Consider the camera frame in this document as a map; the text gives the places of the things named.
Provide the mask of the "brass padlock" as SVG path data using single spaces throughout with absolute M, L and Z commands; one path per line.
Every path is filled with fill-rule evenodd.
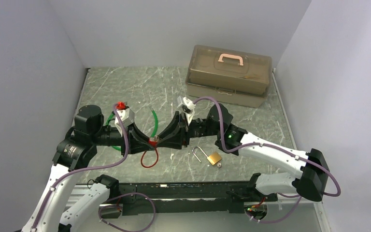
M 212 166 L 215 166 L 217 165 L 217 163 L 221 163 L 221 160 L 222 160 L 222 157 L 219 155 L 219 153 L 217 152 L 214 152 L 210 155 L 208 155 L 200 146 L 196 146 L 192 149 L 192 153 L 194 155 L 194 157 L 199 161 L 201 162 L 201 159 L 198 157 L 197 155 L 197 150 L 199 150 L 205 157 L 206 159 L 208 160 L 208 162 L 212 165 Z

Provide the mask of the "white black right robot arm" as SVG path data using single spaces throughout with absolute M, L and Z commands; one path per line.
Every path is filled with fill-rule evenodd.
M 205 119 L 190 119 L 186 112 L 176 112 L 168 127 L 158 135 L 157 147 L 182 149 L 190 139 L 216 136 L 215 145 L 223 152 L 256 158 L 284 170 L 281 174 L 253 174 L 247 195 L 258 201 L 274 193 L 296 193 L 314 201 L 322 201 L 329 178 L 329 167 L 320 150 L 294 150 L 268 142 L 232 124 L 233 116 L 217 103 Z

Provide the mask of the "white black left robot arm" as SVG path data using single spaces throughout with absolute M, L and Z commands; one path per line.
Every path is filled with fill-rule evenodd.
M 153 149 L 149 138 L 137 129 L 134 113 L 128 107 L 116 104 L 113 110 L 115 127 L 104 125 L 99 106 L 86 105 L 79 109 L 74 125 L 57 145 L 48 182 L 22 231 L 75 232 L 101 203 L 113 203 L 123 197 L 119 181 L 102 174 L 78 202 L 66 209 L 79 178 L 92 170 L 89 163 L 97 154 L 98 146 L 118 146 L 124 159 Z

